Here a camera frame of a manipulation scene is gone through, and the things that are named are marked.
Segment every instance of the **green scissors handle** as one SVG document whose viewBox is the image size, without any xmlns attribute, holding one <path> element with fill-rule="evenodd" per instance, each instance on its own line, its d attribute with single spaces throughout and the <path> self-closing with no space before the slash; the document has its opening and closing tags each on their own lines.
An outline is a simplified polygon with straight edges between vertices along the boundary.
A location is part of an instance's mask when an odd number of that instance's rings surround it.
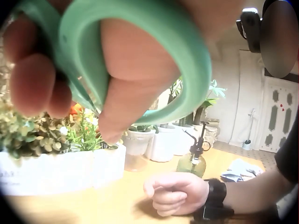
<svg viewBox="0 0 299 224">
<path fill-rule="evenodd" d="M 136 125 L 168 123 L 189 115 L 205 100 L 211 81 L 209 51 L 190 17 L 170 0 L 74 0 L 63 16 L 46 0 L 24 0 L 24 12 L 47 40 L 56 69 L 66 75 L 73 100 L 101 111 L 110 75 L 99 42 L 98 21 L 118 18 L 151 34 L 172 56 L 183 79 L 180 95 L 160 110 L 147 111 Z"/>
</svg>

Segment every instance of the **wooden table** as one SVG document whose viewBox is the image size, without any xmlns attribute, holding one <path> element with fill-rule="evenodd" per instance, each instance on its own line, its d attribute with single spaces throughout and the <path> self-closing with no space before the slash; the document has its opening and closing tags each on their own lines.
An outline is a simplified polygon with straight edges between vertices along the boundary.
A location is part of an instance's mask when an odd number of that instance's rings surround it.
<svg viewBox="0 0 299 224">
<path fill-rule="evenodd" d="M 204 179 L 218 178 L 238 158 L 264 169 L 258 160 L 212 148 L 204 152 L 203 157 L 207 162 Z M 159 172 L 175 171 L 179 159 L 180 157 L 174 157 L 166 163 L 149 161 L 145 171 L 125 171 L 121 180 L 98 190 L 88 189 L 51 196 L 10 196 L 8 199 L 23 217 L 38 224 L 189 224 L 191 216 L 159 217 L 152 208 L 151 200 L 146 199 L 143 192 L 146 178 Z"/>
</svg>

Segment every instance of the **white door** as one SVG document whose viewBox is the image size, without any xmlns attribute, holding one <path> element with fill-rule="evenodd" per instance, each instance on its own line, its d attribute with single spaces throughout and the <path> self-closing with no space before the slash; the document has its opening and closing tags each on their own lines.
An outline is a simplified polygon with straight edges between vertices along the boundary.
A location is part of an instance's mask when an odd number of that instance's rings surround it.
<svg viewBox="0 0 299 224">
<path fill-rule="evenodd" d="M 286 140 L 298 109 L 298 83 L 265 77 L 259 149 L 276 153 Z"/>
</svg>

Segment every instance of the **white planter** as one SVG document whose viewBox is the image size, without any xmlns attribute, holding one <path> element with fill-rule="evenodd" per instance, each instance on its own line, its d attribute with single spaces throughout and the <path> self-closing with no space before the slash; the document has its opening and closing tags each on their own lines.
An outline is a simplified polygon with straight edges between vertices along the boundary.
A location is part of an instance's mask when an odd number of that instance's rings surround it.
<svg viewBox="0 0 299 224">
<path fill-rule="evenodd" d="M 155 134 L 150 142 L 145 156 L 156 162 L 168 162 L 173 158 L 173 149 L 176 146 L 175 127 L 168 125 L 167 128 L 158 127 L 159 133 Z"/>
<path fill-rule="evenodd" d="M 178 123 L 172 124 L 176 129 L 176 135 L 174 141 L 176 145 L 173 149 L 173 154 L 176 156 L 183 156 L 190 152 L 190 147 L 194 144 L 194 139 L 190 135 L 194 136 L 195 130 L 193 126 L 185 125 L 185 127 L 178 126 Z"/>
<path fill-rule="evenodd" d="M 120 143 L 117 149 L 94 151 L 94 188 L 123 178 L 125 167 L 126 147 Z"/>
<path fill-rule="evenodd" d="M 93 186 L 92 151 L 16 160 L 0 152 L 0 187 L 5 195 L 47 195 Z"/>
<path fill-rule="evenodd" d="M 128 130 L 128 136 L 123 136 L 123 145 L 127 148 L 126 152 L 132 156 L 143 155 L 154 137 L 155 130 L 149 132 L 137 132 Z"/>
<path fill-rule="evenodd" d="M 34 196 L 98 188 L 122 178 L 126 147 L 21 157 L 0 152 L 0 188 L 4 195 Z"/>
</svg>

